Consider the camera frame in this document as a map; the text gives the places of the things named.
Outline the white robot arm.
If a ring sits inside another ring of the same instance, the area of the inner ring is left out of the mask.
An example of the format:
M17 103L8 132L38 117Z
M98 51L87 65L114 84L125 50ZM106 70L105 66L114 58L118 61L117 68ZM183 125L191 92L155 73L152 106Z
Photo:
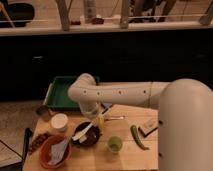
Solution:
M158 111L159 171L213 171L213 90L195 79L98 85L80 75L68 97L92 119L101 103Z

